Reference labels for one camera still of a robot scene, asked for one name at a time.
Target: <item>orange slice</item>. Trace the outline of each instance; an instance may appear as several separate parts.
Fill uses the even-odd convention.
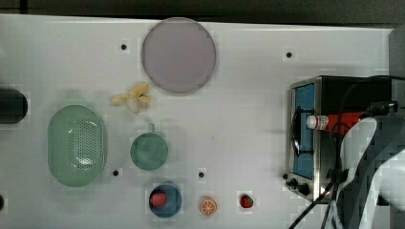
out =
[[[212,198],[208,198],[202,202],[202,213],[210,216],[217,210],[217,203]]]

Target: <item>white table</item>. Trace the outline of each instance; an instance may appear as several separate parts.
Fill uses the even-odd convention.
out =
[[[0,125],[0,194],[7,201],[0,228],[288,228],[309,205],[281,179],[289,85],[321,74],[388,73],[391,30],[202,23],[218,50],[205,87],[178,95],[151,84],[149,109],[132,114],[111,106],[113,95],[150,82],[139,50],[157,23],[0,15],[0,84],[30,100],[21,123]],[[109,144],[102,175],[79,189],[55,181],[47,164],[48,123],[75,99],[102,117]],[[129,155],[149,122],[170,145],[164,168],[152,173]],[[115,169],[120,176],[112,176]],[[148,193],[165,180],[183,194],[181,212],[170,221],[145,207]],[[237,206],[242,191],[256,200],[251,212]],[[204,195],[218,202],[208,219],[199,212]],[[317,206],[300,227],[318,228],[325,209]]]

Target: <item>green mug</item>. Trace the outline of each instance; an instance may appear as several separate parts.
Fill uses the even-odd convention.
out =
[[[150,133],[138,136],[131,146],[131,159],[141,170],[152,171],[164,164],[169,147],[164,138],[155,133],[155,124],[149,124]]]

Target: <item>banana peel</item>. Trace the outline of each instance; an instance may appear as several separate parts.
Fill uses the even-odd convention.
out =
[[[151,103],[151,99],[146,96],[149,91],[149,84],[141,83],[135,86],[128,94],[122,94],[110,99],[113,104],[127,104],[128,109],[133,113],[139,112],[139,107],[142,104]]]

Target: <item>green colander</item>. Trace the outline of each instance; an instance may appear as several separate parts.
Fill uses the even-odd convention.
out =
[[[48,126],[48,166],[69,187],[92,182],[106,160],[106,131],[101,118],[80,105],[59,110]]]

